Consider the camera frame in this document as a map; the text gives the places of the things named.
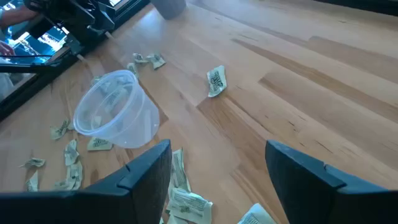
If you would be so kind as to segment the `person's hand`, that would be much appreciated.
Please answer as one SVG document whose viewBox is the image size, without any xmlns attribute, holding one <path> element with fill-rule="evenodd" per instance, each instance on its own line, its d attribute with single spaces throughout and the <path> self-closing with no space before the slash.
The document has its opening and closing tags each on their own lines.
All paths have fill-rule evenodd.
<svg viewBox="0 0 398 224">
<path fill-rule="evenodd" d="M 15 51 L 10 45 L 0 40 L 0 55 L 13 56 Z"/>
</svg>

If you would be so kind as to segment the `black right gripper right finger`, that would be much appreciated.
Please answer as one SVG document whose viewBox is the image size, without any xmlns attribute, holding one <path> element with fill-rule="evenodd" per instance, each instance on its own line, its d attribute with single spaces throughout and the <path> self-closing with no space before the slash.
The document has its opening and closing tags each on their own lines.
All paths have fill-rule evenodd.
<svg viewBox="0 0 398 224">
<path fill-rule="evenodd" d="M 265 160 L 290 224 L 398 224 L 398 190 L 387 190 L 268 140 Z"/>
</svg>

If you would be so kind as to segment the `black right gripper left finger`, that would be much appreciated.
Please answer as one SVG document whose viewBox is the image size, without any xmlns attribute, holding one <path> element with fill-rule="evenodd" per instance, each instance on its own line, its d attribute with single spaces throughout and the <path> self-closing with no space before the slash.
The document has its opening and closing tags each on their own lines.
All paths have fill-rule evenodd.
<svg viewBox="0 0 398 224">
<path fill-rule="evenodd" d="M 0 193 L 0 224 L 159 224 L 171 163 L 164 139 L 82 190 Z"/>
</svg>

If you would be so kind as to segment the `grey ceramic mug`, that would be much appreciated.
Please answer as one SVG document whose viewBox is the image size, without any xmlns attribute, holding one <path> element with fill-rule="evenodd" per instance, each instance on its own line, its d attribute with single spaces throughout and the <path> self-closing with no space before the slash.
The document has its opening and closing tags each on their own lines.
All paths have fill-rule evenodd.
<svg viewBox="0 0 398 224">
<path fill-rule="evenodd" d="M 186 0 L 150 0 L 160 15 L 167 20 L 179 16 L 187 6 Z"/>
</svg>

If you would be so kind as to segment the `clear plastic deli cup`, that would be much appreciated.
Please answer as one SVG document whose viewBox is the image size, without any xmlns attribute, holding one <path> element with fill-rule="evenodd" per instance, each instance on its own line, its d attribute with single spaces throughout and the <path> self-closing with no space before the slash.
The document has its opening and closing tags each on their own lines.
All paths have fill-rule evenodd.
<svg viewBox="0 0 398 224">
<path fill-rule="evenodd" d="M 74 112 L 73 125 L 82 135 L 138 148 L 153 139 L 160 115 L 135 74 L 116 70 L 85 93 Z"/>
</svg>

